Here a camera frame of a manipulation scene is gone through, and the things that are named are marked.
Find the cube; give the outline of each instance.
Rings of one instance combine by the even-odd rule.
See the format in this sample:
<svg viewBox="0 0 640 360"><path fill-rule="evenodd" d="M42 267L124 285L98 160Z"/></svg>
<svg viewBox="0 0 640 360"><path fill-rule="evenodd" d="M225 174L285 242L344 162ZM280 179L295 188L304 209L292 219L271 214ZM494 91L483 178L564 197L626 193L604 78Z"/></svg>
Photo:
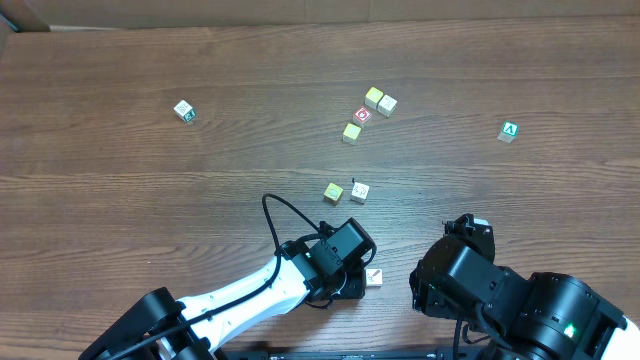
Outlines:
<svg viewBox="0 0 640 360"><path fill-rule="evenodd" d="M367 286L382 286L382 270L365 269L365 281Z"/></svg>
<svg viewBox="0 0 640 360"><path fill-rule="evenodd" d="M364 106L360 106L358 110L353 113L353 123L364 129L364 126L371 120L372 116L371 111L367 110Z"/></svg>
<svg viewBox="0 0 640 360"><path fill-rule="evenodd" d="M362 129L353 124L347 125L347 128L344 129L344 132L342 133L342 141L351 145L355 145L361 130Z"/></svg>
<svg viewBox="0 0 640 360"><path fill-rule="evenodd" d="M396 109L397 104L398 101L396 101L396 99L392 98L389 95L385 95L382 100L380 100L380 103L378 103L378 112L386 117L389 117L391 116L391 114L393 114L393 111Z"/></svg>
<svg viewBox="0 0 640 360"><path fill-rule="evenodd" d="M324 191L324 199L331 204L338 205L340 199L342 198L342 193L344 191L342 188L334 183L329 183L327 190Z"/></svg>
<svg viewBox="0 0 640 360"><path fill-rule="evenodd" d="M364 97L364 104L375 110L378 106L378 102L380 102L380 99L382 99L382 95L382 91L372 87Z"/></svg>
<svg viewBox="0 0 640 360"><path fill-rule="evenodd" d="M516 139L516 136L518 136L519 128L520 126L518 126L518 124L505 121L504 124L502 124L502 131L500 131L500 135L498 135L498 140L511 143Z"/></svg>
<svg viewBox="0 0 640 360"><path fill-rule="evenodd" d="M178 105L173 108L173 110L175 110L176 114L180 116L180 119L182 119L186 123L190 122L194 117L196 117L196 111L191 105L189 105L188 102L184 100L180 101Z"/></svg>
<svg viewBox="0 0 640 360"><path fill-rule="evenodd" d="M353 190L351 190L351 200L359 202L360 204L364 204L365 200L367 200L368 194L369 186L357 182L353 183Z"/></svg>

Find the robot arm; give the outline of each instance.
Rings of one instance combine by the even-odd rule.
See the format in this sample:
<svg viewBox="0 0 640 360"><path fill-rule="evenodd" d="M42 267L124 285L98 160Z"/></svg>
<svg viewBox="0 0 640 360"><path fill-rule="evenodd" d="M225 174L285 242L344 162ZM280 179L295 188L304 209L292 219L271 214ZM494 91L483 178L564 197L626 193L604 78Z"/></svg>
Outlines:
<svg viewBox="0 0 640 360"><path fill-rule="evenodd" d="M375 249L354 219L337 229L321 223L318 234L285 242L262 269L222 289L178 301L166 288L145 295L79 360L211 360L233 337L302 302L361 299Z"/></svg>
<svg viewBox="0 0 640 360"><path fill-rule="evenodd" d="M489 335L483 359L631 356L626 351L640 341L637 327L585 283L555 273L525 280L494 265L494 256L493 228L486 221L467 214L447 222L443 238L410 275L413 308L457 320L454 339L462 321L468 323L465 334L471 329Z"/></svg>

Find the wooden table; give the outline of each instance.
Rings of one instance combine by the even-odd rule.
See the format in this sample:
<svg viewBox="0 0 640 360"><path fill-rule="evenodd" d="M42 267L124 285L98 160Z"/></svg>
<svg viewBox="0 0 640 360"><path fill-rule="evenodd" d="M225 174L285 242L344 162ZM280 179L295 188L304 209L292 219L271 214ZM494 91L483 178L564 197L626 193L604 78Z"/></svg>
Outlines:
<svg viewBox="0 0 640 360"><path fill-rule="evenodd" d="M471 212L496 263L582 278L640 320L640 18L10 35L0 61L0 357L71 359L146 292L221 287L263 265L260 206L353 216L384 286L259 324L296 350L450 344L409 272ZM376 86L398 99L341 140ZM197 110L192 125L173 106ZM520 124L511 144L504 121ZM368 184L333 207L334 182ZM283 240L307 234L273 206Z"/></svg>

